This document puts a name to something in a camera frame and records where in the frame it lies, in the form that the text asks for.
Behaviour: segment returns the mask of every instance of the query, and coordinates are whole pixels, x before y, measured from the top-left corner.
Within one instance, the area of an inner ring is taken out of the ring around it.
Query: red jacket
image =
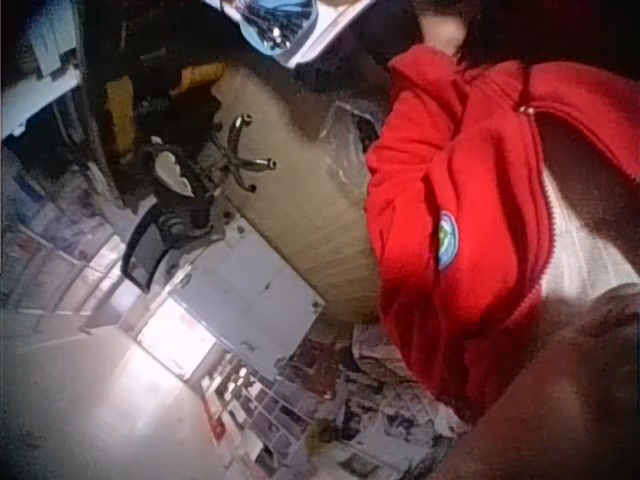
[[[391,71],[367,155],[379,314],[416,379],[473,419],[522,367],[553,249],[535,115],[569,122],[633,188],[640,88],[566,62],[460,71],[423,45]]]

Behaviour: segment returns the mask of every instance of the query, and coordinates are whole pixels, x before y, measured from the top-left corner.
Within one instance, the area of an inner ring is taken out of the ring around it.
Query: hand
[[[418,20],[425,44],[451,56],[457,56],[467,35],[467,26],[462,17],[419,13]]]
[[[621,298],[558,334],[435,478],[640,478],[640,327]]]

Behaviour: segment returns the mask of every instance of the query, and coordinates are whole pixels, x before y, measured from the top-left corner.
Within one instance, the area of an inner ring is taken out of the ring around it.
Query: floor
[[[2,456],[15,478],[224,477],[198,396],[117,327],[2,360]]]

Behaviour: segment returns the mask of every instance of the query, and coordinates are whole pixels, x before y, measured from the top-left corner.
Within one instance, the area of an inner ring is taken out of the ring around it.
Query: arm
[[[392,211],[398,215],[407,205],[425,204],[427,166],[452,140],[464,102],[454,59],[433,48],[417,46],[397,57],[391,75],[393,110],[367,155],[371,181],[365,210],[379,260]],[[424,211],[428,215],[426,204]]]
[[[622,290],[603,304],[640,312]],[[640,314],[612,310],[560,333],[433,479],[638,478]]]

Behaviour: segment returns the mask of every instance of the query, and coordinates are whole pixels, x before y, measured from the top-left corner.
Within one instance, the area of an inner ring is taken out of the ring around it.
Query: round patch
[[[458,253],[458,226],[449,212],[440,214],[440,226],[438,228],[438,268],[444,270]]]

